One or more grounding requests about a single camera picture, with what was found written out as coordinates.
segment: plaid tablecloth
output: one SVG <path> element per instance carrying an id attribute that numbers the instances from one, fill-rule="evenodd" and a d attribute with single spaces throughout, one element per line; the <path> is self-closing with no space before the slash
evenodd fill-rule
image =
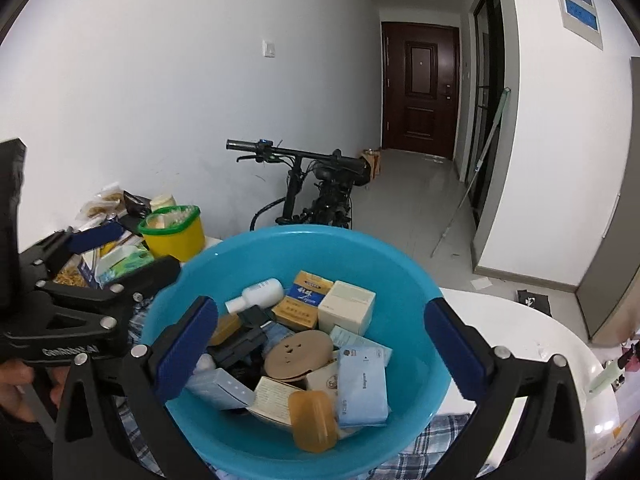
<path id="1" fill-rule="evenodd" d="M 129 339 L 133 344 L 140 338 L 145 317 L 146 305 L 143 305 L 129 324 Z M 126 402 L 120 407 L 120 418 L 140 463 L 152 472 L 162 474 Z M 468 420 L 469 415 L 434 416 L 424 431 L 398 456 L 352 480 L 420 480 L 424 478 L 449 449 Z M 242 480 L 220 469 L 216 470 L 211 465 L 209 467 L 215 471 L 220 480 Z M 490 466 L 485 465 L 479 476 L 491 469 Z"/>

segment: blue plastic basin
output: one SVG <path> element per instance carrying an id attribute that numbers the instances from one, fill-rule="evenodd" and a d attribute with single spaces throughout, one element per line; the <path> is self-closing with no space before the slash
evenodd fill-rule
<path id="1" fill-rule="evenodd" d="M 225 301 L 248 285 L 299 270 L 343 280 L 377 294 L 366 337 L 393 349 L 386 368 L 384 428 L 365 428 L 331 450 L 300 451 L 290 433 L 251 415 L 217 412 L 183 390 L 167 403 L 180 429 L 209 463 L 245 479 L 338 480 L 365 472 L 405 448 L 429 423 L 450 375 L 424 330 L 424 305 L 440 289 L 410 258 L 367 235 L 325 226 L 279 226 L 247 232 L 204 251 L 154 301 L 142 341 L 151 344 L 199 295 Z"/>

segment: human hand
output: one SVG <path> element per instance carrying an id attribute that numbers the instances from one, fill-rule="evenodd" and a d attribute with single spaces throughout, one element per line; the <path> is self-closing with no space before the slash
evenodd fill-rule
<path id="1" fill-rule="evenodd" d="M 52 380 L 56 384 L 51 390 L 50 398 L 57 407 L 60 407 L 62 391 L 65 387 L 68 372 L 68 367 L 53 368 L 51 370 Z M 11 416 L 25 422 L 35 422 L 36 418 L 24 401 L 20 386 L 31 384 L 33 377 L 33 369 L 17 359 L 12 359 L 0 365 L 0 406 Z"/>

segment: tiled floor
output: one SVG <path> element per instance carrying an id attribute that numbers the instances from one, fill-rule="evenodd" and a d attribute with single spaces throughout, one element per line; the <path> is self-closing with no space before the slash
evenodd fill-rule
<path id="1" fill-rule="evenodd" d="M 471 280 L 481 276 L 472 270 L 470 245 L 475 226 L 468 202 L 436 255 L 430 257 L 464 192 L 452 162 L 386 150 L 380 175 L 368 186 L 353 190 L 353 228 L 408 254 L 439 286 L 476 292 Z M 490 281 L 492 286 L 477 292 L 509 300 L 515 300 L 521 288 L 548 295 L 553 318 L 587 341 L 573 294 L 495 278 Z"/>

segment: front door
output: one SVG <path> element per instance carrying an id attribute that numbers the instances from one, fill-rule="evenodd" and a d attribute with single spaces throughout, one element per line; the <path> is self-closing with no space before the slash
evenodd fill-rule
<path id="1" fill-rule="evenodd" d="M 383 148 L 453 158 L 458 29 L 383 23 Z"/>

